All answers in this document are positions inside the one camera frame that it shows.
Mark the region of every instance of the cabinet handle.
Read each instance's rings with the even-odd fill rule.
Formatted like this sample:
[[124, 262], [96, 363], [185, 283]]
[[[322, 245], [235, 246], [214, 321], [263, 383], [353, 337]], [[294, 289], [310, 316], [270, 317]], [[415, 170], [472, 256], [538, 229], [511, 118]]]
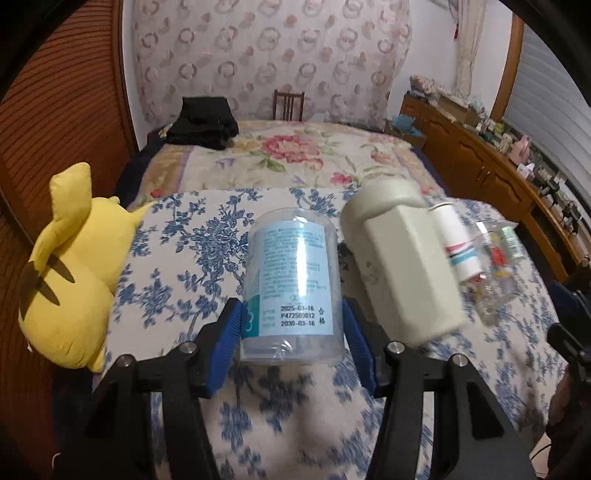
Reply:
[[482, 174], [483, 171], [484, 171], [484, 167], [482, 167], [480, 169], [480, 172], [478, 172], [478, 175], [476, 175], [476, 181], [478, 181], [478, 179], [480, 178], [480, 175]]

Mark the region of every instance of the floral blanket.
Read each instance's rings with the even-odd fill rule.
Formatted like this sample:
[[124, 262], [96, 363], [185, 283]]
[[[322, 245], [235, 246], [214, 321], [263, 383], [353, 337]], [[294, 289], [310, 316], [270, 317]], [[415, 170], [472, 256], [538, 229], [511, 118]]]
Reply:
[[[124, 353], [140, 360], [164, 355], [215, 321], [228, 297], [241, 298], [248, 231], [258, 216], [281, 207], [315, 210], [334, 222], [342, 239], [339, 214], [354, 191], [244, 188], [160, 199], [139, 227], [119, 279], [106, 369]], [[491, 206], [472, 200], [457, 200], [456, 208], [467, 225], [501, 218]], [[371, 318], [353, 258], [344, 248], [339, 256], [343, 294], [357, 298]], [[545, 341], [557, 318], [540, 275], [529, 259], [515, 275], [521, 295], [499, 311], [498, 326], [484, 327], [466, 300], [468, 325], [425, 350], [442, 359], [467, 355], [521, 433], [524, 447], [531, 448], [543, 432], [564, 365]], [[152, 395], [152, 439], [157, 475], [168, 479], [161, 402], [161, 395]], [[228, 480], [364, 478], [384, 412], [383, 400], [361, 388], [350, 355], [333, 366], [234, 361], [223, 388], [201, 405], [221, 476]], [[417, 479], [428, 478], [432, 442], [433, 397], [427, 396]]]
[[356, 188], [383, 177], [415, 180], [442, 194], [411, 145], [390, 135], [338, 124], [239, 122], [223, 151], [165, 145], [152, 159], [130, 209], [177, 192], [240, 187]]

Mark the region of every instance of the wooden chair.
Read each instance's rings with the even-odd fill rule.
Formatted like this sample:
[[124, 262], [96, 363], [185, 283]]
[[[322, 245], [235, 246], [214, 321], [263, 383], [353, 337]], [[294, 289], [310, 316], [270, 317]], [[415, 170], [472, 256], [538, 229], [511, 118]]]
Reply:
[[288, 93], [288, 92], [278, 92], [275, 90], [273, 93], [273, 120], [277, 120], [277, 100], [279, 98], [283, 98], [283, 117], [281, 118], [284, 121], [290, 121], [294, 114], [294, 102], [297, 98], [300, 99], [300, 117], [299, 121], [301, 122], [302, 117], [304, 115], [304, 97], [305, 93]]

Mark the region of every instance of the blue floral pattern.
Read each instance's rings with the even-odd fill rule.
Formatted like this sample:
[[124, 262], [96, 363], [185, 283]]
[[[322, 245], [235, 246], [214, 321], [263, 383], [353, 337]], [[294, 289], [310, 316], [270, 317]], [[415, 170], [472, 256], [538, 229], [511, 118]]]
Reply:
[[[241, 297], [248, 231], [269, 210], [299, 206], [330, 218], [355, 192], [332, 189], [239, 189], [179, 193], [152, 206], [134, 239], [115, 295], [106, 368], [123, 353], [164, 355], [214, 322], [228, 297]], [[432, 197], [437, 203], [443, 197]], [[487, 204], [456, 200], [463, 223], [498, 220]], [[356, 266], [341, 244], [343, 291], [361, 305]], [[524, 441], [542, 434], [548, 404], [564, 364], [545, 342], [556, 314], [529, 259], [515, 268], [521, 295], [484, 327], [469, 299], [470, 323], [423, 347], [447, 359], [462, 352], [496, 395]], [[427, 479], [433, 445], [433, 399], [426, 396], [417, 479]], [[224, 387], [202, 402], [220, 474], [227, 480], [364, 478], [384, 413], [384, 401], [361, 387], [347, 353], [337, 365], [269, 367], [234, 361]], [[161, 395], [152, 395], [157, 472], [167, 477]]]

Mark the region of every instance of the person's hand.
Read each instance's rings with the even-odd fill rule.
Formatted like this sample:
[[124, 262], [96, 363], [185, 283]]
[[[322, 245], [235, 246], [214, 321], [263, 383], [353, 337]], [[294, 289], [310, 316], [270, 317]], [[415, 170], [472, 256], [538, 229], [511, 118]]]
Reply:
[[548, 411], [548, 424], [553, 426], [564, 418], [566, 407], [570, 403], [572, 377], [569, 368], [566, 367], [562, 380], [558, 382], [556, 393], [550, 400], [550, 409]]

